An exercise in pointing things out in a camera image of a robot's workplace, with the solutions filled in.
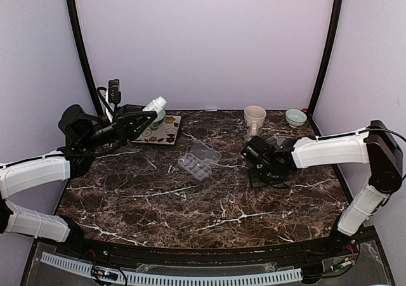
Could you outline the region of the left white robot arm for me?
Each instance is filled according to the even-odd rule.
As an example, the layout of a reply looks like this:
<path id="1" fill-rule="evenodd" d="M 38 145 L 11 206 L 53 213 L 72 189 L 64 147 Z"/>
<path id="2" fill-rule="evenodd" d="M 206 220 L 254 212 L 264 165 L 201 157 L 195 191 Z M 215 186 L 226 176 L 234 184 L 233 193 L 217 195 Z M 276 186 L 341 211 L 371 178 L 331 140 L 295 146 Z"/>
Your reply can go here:
<path id="1" fill-rule="evenodd" d="M 64 242 L 74 257 L 87 256 L 89 243 L 81 238 L 83 231 L 72 219 L 27 209 L 9 198 L 40 185 L 85 175 L 96 158 L 108 155 L 98 153 L 97 148 L 112 143 L 117 150 L 138 138 L 157 118 L 156 111 L 136 105 L 125 105 L 110 115 L 103 119 L 87 114 L 78 104 L 71 105 L 58 123 L 65 146 L 38 157 L 1 164 L 1 233 Z"/>

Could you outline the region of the small white pill bottle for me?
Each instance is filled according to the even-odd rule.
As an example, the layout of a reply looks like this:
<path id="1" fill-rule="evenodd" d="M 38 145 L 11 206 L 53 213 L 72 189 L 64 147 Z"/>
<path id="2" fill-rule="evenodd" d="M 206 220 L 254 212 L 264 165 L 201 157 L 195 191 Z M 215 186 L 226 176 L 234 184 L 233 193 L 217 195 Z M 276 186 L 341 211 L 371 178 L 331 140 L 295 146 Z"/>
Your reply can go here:
<path id="1" fill-rule="evenodd" d="M 156 112 L 159 114 L 164 110 L 167 104 L 167 100 L 163 96 L 158 96 L 154 98 L 150 103 L 148 103 L 143 109 L 143 112 Z"/>

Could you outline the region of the clear plastic pill organizer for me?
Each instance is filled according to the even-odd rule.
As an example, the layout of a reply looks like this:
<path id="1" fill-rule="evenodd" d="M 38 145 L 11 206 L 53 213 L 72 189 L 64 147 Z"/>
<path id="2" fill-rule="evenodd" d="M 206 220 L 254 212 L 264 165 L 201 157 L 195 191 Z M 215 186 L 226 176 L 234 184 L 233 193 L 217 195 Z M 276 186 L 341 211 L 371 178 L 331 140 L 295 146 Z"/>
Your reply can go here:
<path id="1" fill-rule="evenodd" d="M 178 159 L 178 164 L 195 179 L 202 181 L 210 176 L 221 158 L 221 153 L 210 145 L 196 140 L 191 149 Z"/>

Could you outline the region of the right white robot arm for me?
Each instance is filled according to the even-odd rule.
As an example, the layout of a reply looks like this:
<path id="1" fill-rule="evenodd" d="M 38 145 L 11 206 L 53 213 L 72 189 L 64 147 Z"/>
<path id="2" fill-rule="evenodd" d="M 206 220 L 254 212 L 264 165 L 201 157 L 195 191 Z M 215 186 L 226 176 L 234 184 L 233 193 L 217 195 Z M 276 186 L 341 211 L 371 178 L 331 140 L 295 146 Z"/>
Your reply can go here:
<path id="1" fill-rule="evenodd" d="M 348 208 L 340 215 L 336 230 L 324 242 L 330 257 L 340 255 L 348 246 L 348 237 L 397 192 L 405 180 L 403 151 L 396 142 L 400 134 L 380 120 L 348 133 L 329 136 L 291 138 L 271 145 L 259 136 L 251 138 L 241 154 L 254 167 L 256 181 L 279 185 L 298 169 L 333 164 L 367 164 L 370 176 Z"/>

